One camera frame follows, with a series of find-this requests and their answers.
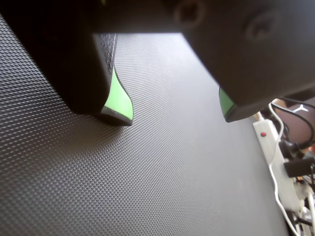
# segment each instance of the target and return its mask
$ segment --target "green trim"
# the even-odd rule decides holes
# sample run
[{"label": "green trim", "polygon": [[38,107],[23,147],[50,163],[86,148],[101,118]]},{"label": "green trim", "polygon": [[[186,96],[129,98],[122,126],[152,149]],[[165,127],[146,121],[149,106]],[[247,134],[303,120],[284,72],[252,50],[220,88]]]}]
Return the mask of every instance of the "green trim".
[{"label": "green trim", "polygon": [[121,84],[119,83],[116,75],[116,70],[114,68],[109,95],[104,106],[127,117],[130,120],[133,119],[132,101],[128,94],[123,89],[123,87],[121,86]]},{"label": "green trim", "polygon": [[222,88],[220,88],[220,104],[224,116],[234,106],[234,102],[229,98]]}]

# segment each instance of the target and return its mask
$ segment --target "power strip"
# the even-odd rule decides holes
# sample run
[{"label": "power strip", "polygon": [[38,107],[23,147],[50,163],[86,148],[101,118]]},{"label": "power strip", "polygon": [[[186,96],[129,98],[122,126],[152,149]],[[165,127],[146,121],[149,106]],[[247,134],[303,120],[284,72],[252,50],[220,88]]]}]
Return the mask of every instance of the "power strip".
[{"label": "power strip", "polygon": [[253,124],[261,149],[266,158],[267,164],[273,160],[272,170],[279,188],[279,198],[286,210],[299,211],[300,200],[294,187],[294,181],[287,176],[284,168],[284,157],[279,146],[276,149],[278,132],[271,120],[265,119]]}]

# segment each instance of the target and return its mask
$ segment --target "cable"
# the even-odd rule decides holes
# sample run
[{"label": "cable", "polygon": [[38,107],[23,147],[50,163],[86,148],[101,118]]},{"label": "cable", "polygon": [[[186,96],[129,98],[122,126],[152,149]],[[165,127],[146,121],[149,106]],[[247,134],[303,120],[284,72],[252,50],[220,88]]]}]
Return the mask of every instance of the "cable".
[{"label": "cable", "polygon": [[258,120],[264,120],[264,117],[262,116],[261,112],[257,112]]},{"label": "cable", "polygon": [[310,212],[312,216],[312,225],[315,225],[315,207],[313,193],[310,192],[307,199],[309,200]]},{"label": "cable", "polygon": [[311,145],[313,144],[313,142],[314,142],[314,136],[315,136],[314,127],[312,126],[312,124],[311,124],[307,119],[305,119],[303,116],[301,116],[301,115],[299,115],[299,114],[296,114],[296,113],[294,113],[293,111],[291,111],[291,110],[289,110],[289,109],[287,109],[287,108],[281,107],[281,106],[279,106],[279,105],[277,105],[277,104],[271,103],[271,105],[274,106],[274,107],[276,107],[276,108],[278,108],[278,109],[280,109],[280,110],[282,110],[282,111],[284,111],[284,112],[290,113],[291,115],[294,115],[294,116],[300,118],[300,119],[301,119],[302,121],[304,121],[304,122],[308,125],[308,127],[310,128],[310,130],[311,130],[311,136],[310,136],[310,138],[309,138],[306,142],[297,144],[300,149],[306,149],[306,148],[308,148],[309,146],[311,146]]},{"label": "cable", "polygon": [[274,109],[272,109],[272,104],[269,103],[268,107],[269,107],[269,110],[270,112],[275,116],[275,118],[278,120],[278,122],[280,123],[280,132],[279,132],[279,135],[278,135],[278,138],[277,138],[277,141],[276,141],[276,146],[275,146],[275,152],[274,152],[274,155],[273,155],[273,158],[272,158],[272,161],[270,162],[269,164],[269,171],[270,171],[270,174],[271,174],[271,177],[272,177],[272,180],[274,181],[274,185],[275,185],[275,198],[276,198],[276,202],[287,222],[287,224],[289,225],[290,229],[292,230],[292,232],[294,233],[295,236],[300,236],[295,227],[293,226],[292,222],[290,221],[285,209],[284,209],[284,206],[281,204],[280,200],[279,200],[279,196],[278,196],[278,184],[277,184],[277,181],[276,181],[276,178],[275,178],[275,175],[274,175],[274,172],[272,170],[272,164],[274,162],[274,159],[276,157],[276,153],[277,153],[277,148],[278,148],[278,145],[279,145],[279,141],[281,140],[281,136],[284,132],[284,123],[282,122],[282,120],[279,118],[279,116],[276,114],[276,112],[274,111]]},{"label": "cable", "polygon": [[313,109],[315,109],[315,106],[314,106],[314,105],[308,104],[308,103],[306,103],[306,102],[302,102],[302,101],[299,101],[299,100],[294,100],[294,99],[290,99],[290,98],[286,98],[286,97],[282,97],[282,98],[280,98],[280,99],[283,100],[283,101],[300,103],[300,104],[302,104],[302,105],[309,106],[309,107],[312,107]]}]

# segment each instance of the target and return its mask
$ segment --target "dark gray surface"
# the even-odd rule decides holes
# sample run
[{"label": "dark gray surface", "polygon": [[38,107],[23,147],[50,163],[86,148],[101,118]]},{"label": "dark gray surface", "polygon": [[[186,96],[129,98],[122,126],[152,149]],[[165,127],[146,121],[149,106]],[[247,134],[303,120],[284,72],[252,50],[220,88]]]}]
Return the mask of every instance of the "dark gray surface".
[{"label": "dark gray surface", "polygon": [[180,34],[119,35],[132,127],[73,114],[0,21],[1,235],[286,235],[251,120]]}]

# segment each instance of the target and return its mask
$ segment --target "black cable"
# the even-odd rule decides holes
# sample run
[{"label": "black cable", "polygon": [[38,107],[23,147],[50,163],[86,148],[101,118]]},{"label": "black cable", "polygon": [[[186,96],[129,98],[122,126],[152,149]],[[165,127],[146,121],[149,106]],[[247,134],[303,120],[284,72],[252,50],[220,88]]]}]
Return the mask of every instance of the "black cable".
[{"label": "black cable", "polygon": [[303,116],[301,116],[299,114],[296,114],[296,113],[294,113],[293,111],[291,111],[291,110],[289,110],[287,108],[281,107],[281,106],[279,106],[279,105],[277,105],[275,103],[271,103],[271,105],[276,107],[276,108],[278,108],[278,109],[280,109],[280,110],[282,110],[282,111],[284,111],[284,112],[290,113],[290,114],[300,118],[302,121],[304,121],[308,125],[308,127],[311,130],[311,137],[306,142],[303,142],[303,143],[300,143],[300,144],[297,144],[297,145],[298,145],[298,147],[300,149],[306,149],[306,148],[310,147],[313,144],[314,135],[315,135],[314,127],[312,126],[312,124],[307,119],[305,119]]},{"label": "black cable", "polygon": [[312,188],[314,188],[314,164],[311,164],[311,182]]},{"label": "black cable", "polygon": [[308,103],[306,103],[306,102],[302,102],[302,101],[299,101],[299,100],[294,100],[294,99],[290,99],[290,98],[286,98],[286,97],[282,97],[282,98],[280,98],[280,99],[283,100],[283,101],[300,103],[300,104],[302,104],[302,105],[309,106],[309,107],[312,107],[313,109],[315,109],[315,106],[314,106],[314,105],[308,104]]},{"label": "black cable", "polygon": [[305,225],[308,225],[308,226],[313,226],[313,224],[310,221],[302,219],[302,218],[300,218],[298,216],[296,216],[295,223],[302,223],[302,224],[305,224]]}]

